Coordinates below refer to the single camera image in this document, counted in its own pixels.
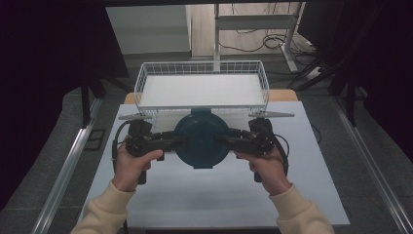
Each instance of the human hand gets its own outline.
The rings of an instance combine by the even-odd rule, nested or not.
[[[115,177],[112,179],[113,185],[121,191],[133,192],[137,187],[137,180],[143,171],[151,168],[151,161],[162,157],[162,150],[154,150],[141,157],[133,157],[126,149],[123,142],[118,148],[116,159]]]
[[[270,196],[281,194],[291,187],[282,166],[282,156],[276,147],[261,157],[240,152],[234,153],[239,158],[249,161],[249,169],[261,175],[262,185]]]

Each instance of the white tabletop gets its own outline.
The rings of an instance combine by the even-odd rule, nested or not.
[[[290,146],[288,178],[302,195],[318,203],[335,224],[350,224],[325,165],[310,122],[300,101],[270,102],[267,110],[293,112],[294,117],[273,118],[274,133]],[[124,104],[118,116],[134,114]],[[99,195],[113,177],[111,142],[123,121],[115,120],[87,201]],[[127,127],[120,139],[126,135]],[[174,153],[153,162],[147,183],[137,188],[128,205],[129,227],[138,228],[260,228],[276,227],[278,213],[261,183],[253,181],[247,161],[230,152],[213,169],[194,170]]]

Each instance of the black curtain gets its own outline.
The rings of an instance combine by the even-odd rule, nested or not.
[[[365,107],[413,161],[413,1],[387,1],[358,53]]]
[[[100,1],[3,1],[0,30],[3,209],[54,128],[64,95],[82,77],[92,85],[97,73],[128,72]]]

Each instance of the sleeve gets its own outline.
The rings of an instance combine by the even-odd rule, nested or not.
[[[331,223],[316,203],[305,200],[294,184],[286,192],[270,199],[280,214],[277,224],[281,233],[334,233]]]
[[[127,218],[127,204],[134,192],[122,192],[112,182],[85,207],[84,216],[70,232],[117,233]]]

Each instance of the white wall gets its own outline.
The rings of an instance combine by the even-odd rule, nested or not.
[[[189,52],[185,6],[106,8],[122,54]]]

